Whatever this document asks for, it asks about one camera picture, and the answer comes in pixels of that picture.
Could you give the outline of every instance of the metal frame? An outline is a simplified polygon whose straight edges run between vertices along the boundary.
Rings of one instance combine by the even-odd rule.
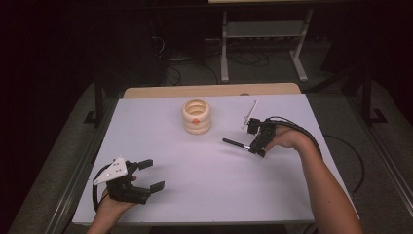
[[[307,14],[303,21],[273,21],[273,22],[236,22],[230,23],[227,21],[227,12],[223,13],[222,21],[222,52],[221,52],[221,82],[229,82],[228,60],[227,60],[227,38],[241,37],[298,37],[298,44],[295,50],[291,50],[292,62],[297,71],[298,78],[301,82],[307,82],[308,77],[300,61],[300,53],[306,39],[307,30],[310,25],[310,20],[313,15],[313,9],[307,10]],[[238,28],[245,29],[250,26],[250,33],[238,31]]]
[[[103,142],[110,120],[115,111],[117,99],[111,98],[105,104],[105,113],[102,114],[98,121],[98,126],[95,125],[95,131],[91,135],[88,146],[82,153],[81,160],[77,163],[76,169],[72,178],[69,180],[66,189],[57,202],[56,210],[51,218],[45,233],[62,233],[67,222],[71,221],[77,202],[82,196],[84,186],[91,173],[94,158],[97,155],[100,145]]]

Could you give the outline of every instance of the white table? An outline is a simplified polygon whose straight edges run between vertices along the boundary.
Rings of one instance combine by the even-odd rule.
[[[265,158],[224,143],[227,137],[249,145],[255,136],[241,126],[258,100],[253,118],[281,116],[304,127],[319,142],[323,160],[344,187],[305,95],[197,97],[212,111],[212,128],[193,136],[182,127],[181,107],[195,97],[121,99],[97,155],[73,222],[94,219],[92,179],[123,155],[132,162],[153,159],[135,172],[133,184],[149,187],[164,180],[163,191],[127,211],[120,223],[192,225],[314,221],[298,154],[274,148]],[[99,193],[105,185],[99,186]]]

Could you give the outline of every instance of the wire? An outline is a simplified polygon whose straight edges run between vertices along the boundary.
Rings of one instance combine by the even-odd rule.
[[[280,116],[271,116],[271,117],[268,118],[268,119],[282,119],[282,120],[284,120],[284,121],[286,121],[286,122],[289,122],[290,124],[293,124],[293,125],[298,126],[296,123],[292,122],[291,120],[286,119],[286,118],[283,118],[283,117],[280,117]]]
[[[234,40],[232,40],[231,43],[227,44],[227,50],[232,48],[234,46],[234,44],[237,44],[237,41],[239,41],[240,38],[235,38]],[[216,46],[213,46],[212,48],[209,48],[209,44],[211,44],[211,41],[218,41],[219,43]],[[222,39],[221,38],[213,38],[210,39],[209,41],[207,41],[207,45],[206,45],[206,50],[205,50],[205,54],[204,54],[204,58],[210,58],[210,57],[214,57],[216,55],[220,55],[222,53]]]
[[[155,55],[156,55],[158,58],[160,58],[160,57],[161,57],[161,53],[162,53],[162,51],[163,51],[164,48],[165,48],[165,41],[164,41],[164,39],[162,39],[162,37],[159,37],[159,36],[153,36],[152,39],[157,39],[157,40],[160,40],[160,41],[162,42],[162,47],[161,47],[161,49],[159,50],[159,52],[155,53]]]
[[[288,42],[290,42],[292,40],[292,38],[286,38],[284,39],[283,43],[280,43],[270,54],[266,55],[265,53],[259,52],[259,50],[253,46],[249,41],[248,41],[248,46],[252,49],[253,53],[250,53],[250,55],[256,56],[257,60],[248,60],[243,58],[243,52],[241,51],[241,55],[237,56],[237,55],[233,55],[233,54],[228,54],[227,57],[229,59],[231,59],[232,61],[239,63],[239,64],[243,64],[243,65],[250,65],[250,66],[254,66],[254,67],[265,67],[268,66],[270,64],[270,57],[274,54],[274,52],[278,49],[280,49],[281,47],[285,46]],[[259,62],[265,60],[266,62],[264,64],[258,64]]]
[[[105,199],[107,197],[107,195],[109,195],[109,193],[106,193],[102,198],[100,198],[100,202],[102,202],[103,199]]]
[[[107,168],[109,168],[110,164],[104,166],[102,169],[100,169],[99,172],[97,172],[96,177],[94,178],[97,179],[100,174],[106,170]],[[94,210],[97,212],[97,209],[99,208],[99,202],[97,201],[97,185],[92,185],[92,200],[94,201]]]
[[[170,64],[169,67],[181,66],[181,65],[198,65],[198,66],[202,66],[202,67],[208,69],[212,73],[213,77],[215,78],[215,84],[216,85],[219,84],[219,80],[218,80],[218,77],[215,74],[215,71],[212,68],[210,68],[209,66],[207,66],[204,62],[200,61],[199,59],[196,60],[195,58],[191,58],[191,59],[188,59],[188,60],[185,60],[185,61],[178,61],[175,64]]]
[[[171,75],[169,72],[168,72],[168,69],[171,69],[171,70],[174,70],[176,73],[177,73],[177,76],[173,76],[173,75]],[[181,73],[179,72],[179,70],[178,69],[176,69],[176,68],[174,68],[174,67],[167,67],[167,69],[166,69],[166,73],[167,73],[167,80],[173,85],[173,86],[176,86],[177,84],[180,84],[180,85],[182,85],[181,84]],[[172,78],[175,78],[176,79],[176,81],[175,82],[172,82],[168,77],[172,77]]]
[[[354,147],[352,147],[348,142],[344,141],[343,139],[337,137],[337,136],[331,136],[331,135],[324,135],[325,137],[330,137],[330,138],[334,138],[337,139],[341,142],[343,142],[344,144],[346,144],[347,146],[349,146],[356,154],[356,156],[358,157],[359,161],[360,161],[360,166],[361,166],[361,178],[357,184],[357,186],[353,189],[352,191],[352,198],[355,199],[355,193],[357,193],[357,191],[360,189],[362,183],[364,182],[364,175],[365,175],[365,167],[364,167],[364,162],[362,161],[361,156],[358,154],[358,152],[356,151],[356,149]]]

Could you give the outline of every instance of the black cable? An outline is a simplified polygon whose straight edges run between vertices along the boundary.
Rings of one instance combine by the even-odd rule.
[[[248,43],[247,45],[254,51],[254,53],[251,53],[251,54],[258,57],[258,59],[256,61],[249,61],[245,58],[242,58],[242,56],[238,56],[238,59],[237,59],[237,57],[235,55],[232,55],[231,53],[228,53],[227,57],[229,59],[231,59],[232,61],[238,63],[238,64],[250,65],[250,66],[254,66],[254,67],[265,67],[265,66],[268,66],[270,64],[270,56],[272,56],[276,50],[278,50],[281,47],[285,46],[289,41],[291,41],[291,39],[284,39],[284,42],[280,43],[274,49],[274,51],[271,52],[269,55],[266,55],[265,53],[259,52],[258,49],[255,48],[251,43]],[[258,65],[257,63],[261,62],[262,60],[266,60],[266,63]]]
[[[231,43],[227,44],[227,50],[232,48],[234,44],[236,44],[240,38],[231,38],[231,39],[234,39],[234,40]],[[206,51],[204,53],[204,58],[212,58],[214,56],[221,55],[222,42],[221,42],[221,39],[216,39],[216,40],[219,41],[219,44],[217,46],[214,46],[213,48],[206,48]]]
[[[102,198],[100,198],[100,202],[102,202],[103,199],[105,199],[107,197],[107,195],[109,195],[109,193],[106,193]]]
[[[341,141],[342,143],[346,144],[347,146],[349,146],[356,154],[356,156],[358,157],[359,161],[360,161],[360,166],[361,166],[361,178],[360,181],[358,182],[357,186],[353,189],[352,191],[352,198],[355,199],[355,193],[357,193],[357,191],[360,189],[362,183],[364,182],[364,175],[365,175],[365,167],[364,167],[364,162],[362,161],[361,156],[358,154],[358,152],[356,151],[356,149],[354,147],[352,147],[348,142],[344,141],[343,139],[337,137],[337,136],[331,136],[331,135],[324,135],[325,137],[330,137],[330,138],[334,138],[337,139],[339,141]]]
[[[219,80],[218,77],[215,74],[215,71],[210,68],[209,66],[207,66],[206,64],[204,64],[202,61],[196,60],[195,58],[190,58],[188,60],[184,60],[184,61],[177,61],[175,64],[170,64],[169,66],[180,66],[180,65],[198,65],[198,66],[202,66],[206,69],[208,69],[213,77],[215,78],[215,84],[218,85],[219,84]]]
[[[173,75],[171,75],[170,73],[168,73],[168,69],[174,70],[174,71],[177,73],[177,76],[173,76]],[[179,72],[178,69],[169,66],[169,67],[167,67],[166,72],[167,72],[167,80],[168,80],[173,86],[176,86],[176,85],[178,85],[178,84],[181,85],[181,77],[182,77],[182,75],[181,75],[181,73]],[[176,81],[175,81],[175,82],[171,82],[171,80],[168,78],[168,76],[170,76],[170,77],[172,77],[172,78],[175,78]]]
[[[305,136],[307,136],[313,142],[313,145],[316,147],[316,150],[319,152],[319,156],[322,159],[321,149],[319,148],[319,144],[317,143],[317,141],[313,137],[313,135],[310,132],[308,132],[306,129],[304,129],[303,127],[301,127],[301,126],[297,125],[296,123],[292,122],[291,120],[288,120],[286,118],[282,118],[282,117],[279,117],[279,116],[272,116],[272,117],[269,117],[269,118],[265,119],[264,122],[254,123],[253,126],[267,125],[269,123],[268,121],[271,121],[271,123],[274,123],[276,125],[287,126],[291,129],[294,129],[294,130],[304,134]]]
[[[96,174],[96,177],[94,178],[97,179],[100,174],[106,170],[107,168],[109,168],[110,164],[104,166],[102,169],[100,169],[100,171]],[[93,185],[92,186],[92,200],[94,201],[94,211],[97,212],[97,209],[99,208],[99,202],[97,201],[97,185]]]
[[[217,41],[217,45],[212,45],[213,47],[211,48],[210,44],[212,44],[212,42]],[[220,52],[222,49],[222,43],[221,43],[221,39],[220,38],[216,38],[216,39],[212,39],[211,41],[207,41],[207,43],[205,44],[206,49],[204,52],[204,55],[215,55],[216,53]]]

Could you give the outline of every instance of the wrist-mounted device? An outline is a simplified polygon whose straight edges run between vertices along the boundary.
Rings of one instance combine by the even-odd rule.
[[[273,140],[274,136],[277,134],[277,125],[283,125],[306,135],[313,142],[319,153],[321,153],[319,144],[317,143],[316,139],[307,130],[285,118],[273,116],[265,119],[263,122],[261,122],[259,119],[250,118],[247,124],[247,132],[249,134],[256,135],[255,140],[250,144],[250,146],[234,142],[227,138],[223,138],[222,140],[238,147],[245,148],[253,154],[258,154],[261,157],[264,157],[266,153],[264,148]]]
[[[92,194],[94,210],[97,211],[99,206],[99,202],[97,201],[97,186],[103,182],[106,182],[106,189],[111,199],[119,202],[146,204],[146,200],[148,200],[153,193],[164,189],[165,182],[161,181],[152,184],[150,188],[134,187],[131,182],[133,181],[133,173],[136,169],[142,170],[152,165],[152,159],[139,163],[131,163],[130,161],[125,161],[123,157],[120,157],[114,160],[112,164],[103,167],[94,178]]]

